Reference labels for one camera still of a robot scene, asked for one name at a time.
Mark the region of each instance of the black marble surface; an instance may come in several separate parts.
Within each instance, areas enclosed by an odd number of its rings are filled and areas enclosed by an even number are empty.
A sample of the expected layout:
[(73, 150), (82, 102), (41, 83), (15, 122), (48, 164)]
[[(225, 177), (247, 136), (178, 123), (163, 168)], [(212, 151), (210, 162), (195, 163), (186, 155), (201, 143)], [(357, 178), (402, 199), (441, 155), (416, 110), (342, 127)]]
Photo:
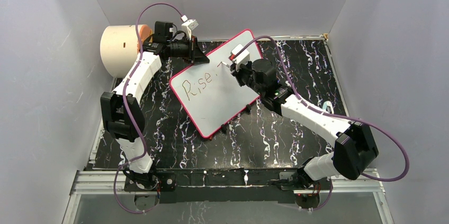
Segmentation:
[[(222, 42), (202, 42), (205, 53)], [(285, 73), (271, 42), (260, 41), (263, 56)], [(337, 114), (344, 107), (322, 40), (278, 41), (289, 75), (298, 92), (315, 105), (331, 101)], [(241, 113), (229, 122), (226, 134), (204, 140), (169, 86), (169, 79), (185, 68), (180, 59), (165, 62), (141, 100), (146, 118), (144, 136), (157, 168), (271, 168), (297, 167), (312, 156), (331, 151), (321, 137), (301, 124), (278, 116), (258, 100), (251, 113)], [(94, 169), (116, 169), (125, 161), (119, 144), (104, 132)]]

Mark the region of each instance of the tilted whiteboard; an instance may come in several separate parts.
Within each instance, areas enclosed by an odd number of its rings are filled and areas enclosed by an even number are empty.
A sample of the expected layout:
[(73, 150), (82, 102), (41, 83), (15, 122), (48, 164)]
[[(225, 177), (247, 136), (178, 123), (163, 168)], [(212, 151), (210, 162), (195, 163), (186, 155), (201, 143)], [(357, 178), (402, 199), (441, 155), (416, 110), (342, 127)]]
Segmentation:
[[(210, 137), (259, 97), (249, 87), (240, 87), (228, 67), (217, 66), (222, 61), (230, 64), (231, 50), (253, 38), (251, 30), (245, 30), (210, 52), (210, 63), (189, 66), (170, 79), (170, 87), (203, 138)], [(256, 43), (248, 51), (251, 61), (261, 59)]]

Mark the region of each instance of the purple cable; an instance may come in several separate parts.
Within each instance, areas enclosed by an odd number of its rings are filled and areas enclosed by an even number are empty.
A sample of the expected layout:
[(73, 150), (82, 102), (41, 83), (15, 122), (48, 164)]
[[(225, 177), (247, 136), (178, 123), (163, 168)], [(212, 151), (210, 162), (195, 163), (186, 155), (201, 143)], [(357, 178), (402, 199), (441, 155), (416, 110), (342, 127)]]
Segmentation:
[[(243, 50), (247, 49), (249, 47), (249, 45), (253, 44), (254, 42), (256, 42), (259, 39), (269, 39), (269, 40), (271, 40), (274, 43), (274, 46), (276, 47), (276, 52), (279, 55), (279, 60), (281, 61), (281, 64), (282, 64), (282, 68), (284, 69), (285, 76), (287, 77), (287, 81), (289, 82), (290, 86), (292, 87), (293, 92), (295, 93), (296, 98), (303, 105), (305, 105), (308, 109), (310, 109), (310, 110), (312, 110), (312, 111), (314, 111), (316, 113), (319, 113), (319, 114), (323, 113), (321, 109), (318, 110), (318, 109), (315, 109), (314, 107), (307, 106), (307, 104), (305, 103), (304, 98), (301, 95), (299, 95), (298, 91), (296, 90), (296, 87), (293, 84), (292, 79), (289, 76), (289, 73), (287, 72), (287, 67), (285, 66), (284, 60), (282, 58), (282, 53), (279, 50), (279, 47), (277, 46), (276, 41), (273, 38), (271, 38), (270, 36), (263, 35), (263, 36), (259, 36), (259, 37), (254, 38), (252, 41), (250, 41), (248, 44), (246, 44), (236, 54), (236, 56), (238, 56), (240, 53), (243, 52)], [(401, 143), (392, 134), (382, 130), (381, 128), (379, 128), (374, 123), (366, 122), (366, 121), (363, 121), (363, 120), (361, 120), (359, 118), (352, 118), (352, 117), (347, 117), (347, 116), (344, 116), (344, 115), (331, 114), (331, 113), (323, 113), (323, 115), (325, 115), (327, 117), (333, 117), (333, 118), (345, 119), (345, 120), (350, 120), (350, 121), (355, 121), (355, 122), (361, 122), (361, 123), (364, 123), (364, 124), (366, 124), (366, 125), (368, 125), (370, 127), (373, 127), (375, 129), (379, 130), (381, 133), (383, 133), (388, 138), (390, 138), (391, 141), (393, 141), (399, 147), (399, 150), (401, 150), (402, 154), (404, 155), (404, 160), (405, 160), (406, 164), (405, 164), (405, 167), (404, 167), (404, 171), (400, 175), (398, 175), (396, 177), (393, 177), (393, 178), (378, 178), (378, 177), (375, 177), (375, 176), (371, 176), (371, 175), (367, 175), (367, 174), (362, 173), (363, 176), (368, 177), (368, 178), (373, 179), (373, 180), (376, 180), (376, 181), (380, 181), (380, 182), (394, 182), (394, 181), (397, 181), (397, 180), (400, 180), (400, 179), (404, 178), (407, 175), (407, 173), (409, 171), (409, 168), (410, 168), (410, 160), (408, 158), (408, 154), (407, 154), (406, 150), (404, 149), (404, 147), (401, 145)]]
[(174, 8), (174, 9), (177, 11), (177, 13), (179, 13), (179, 15), (180, 15), (181, 17), (184, 16), (184, 15), (183, 15), (183, 14), (182, 14), (182, 13), (175, 7), (175, 6), (172, 6), (172, 5), (168, 4), (168, 3), (154, 3), (154, 4), (151, 4), (150, 6), (144, 8), (143, 11), (140, 12), (140, 15), (139, 15), (139, 17), (137, 18), (137, 21), (136, 21), (136, 35), (137, 35), (137, 41), (139, 42), (140, 56), (139, 56), (139, 60), (138, 60), (137, 63), (134, 65), (134, 67), (133, 67), (131, 73), (129, 74), (129, 77), (128, 77), (128, 78), (126, 79), (126, 81), (125, 81), (125, 86), (124, 86), (124, 88), (123, 88), (122, 95), (123, 95), (123, 105), (124, 105), (124, 107), (125, 107), (125, 109), (126, 109), (126, 112), (129, 114), (129, 118), (130, 118), (130, 120), (131, 120), (131, 122), (132, 122), (132, 125), (133, 125), (134, 128), (137, 130), (137, 134), (139, 134), (139, 137), (140, 137), (140, 139), (142, 140), (142, 144), (143, 144), (143, 153), (142, 153), (142, 155), (139, 155), (139, 156), (137, 156), (137, 157), (135, 157), (135, 158), (130, 159), (128, 162), (126, 162), (126, 163), (120, 165), (120, 166), (117, 168), (117, 172), (115, 173), (115, 178), (114, 178), (114, 186), (113, 186), (113, 187), (114, 187), (113, 189), (114, 189), (115, 200), (117, 200), (117, 203), (120, 205), (120, 207), (121, 207), (123, 210), (127, 211), (127, 212), (135, 213), (135, 214), (142, 214), (142, 213), (148, 212), (148, 211), (152, 210), (152, 209), (153, 209), (155, 206), (157, 206), (157, 205), (154, 205), (154, 206), (152, 206), (151, 208), (149, 208), (149, 209), (147, 209), (147, 210), (143, 210), (143, 211), (141, 211), (141, 212), (130, 210), (130, 209), (126, 208), (126, 207), (120, 202), (119, 197), (117, 196), (117, 192), (116, 192), (116, 190), (115, 190), (115, 185), (116, 185), (116, 183), (117, 183), (117, 177), (119, 176), (119, 171), (120, 171), (120, 169), (122, 169), (122, 168), (128, 166), (131, 162), (133, 162), (133, 161), (135, 161), (135, 160), (137, 160), (137, 159), (143, 158), (143, 157), (145, 156), (145, 154), (147, 153), (147, 143), (145, 142), (145, 138), (143, 137), (143, 134), (142, 134), (142, 132), (140, 131), (140, 128), (139, 128), (139, 126), (137, 125), (136, 120), (135, 120), (134, 117), (132, 116), (131, 110), (129, 109), (129, 104), (128, 104), (128, 101), (127, 101), (127, 99), (126, 99), (126, 89), (127, 89), (128, 84), (129, 84), (130, 78), (132, 77), (132, 75), (134, 75), (134, 72), (136, 72), (137, 68), (138, 68), (139, 65), (140, 65), (140, 61), (141, 61), (142, 58), (143, 58), (143, 43), (142, 43), (142, 40), (140, 39), (140, 34), (139, 34), (139, 21), (140, 21), (140, 18), (142, 17), (143, 13), (144, 13), (147, 9), (149, 9), (149, 8), (155, 6), (155, 5), (167, 5), (167, 6), (169, 6), (169, 7)]

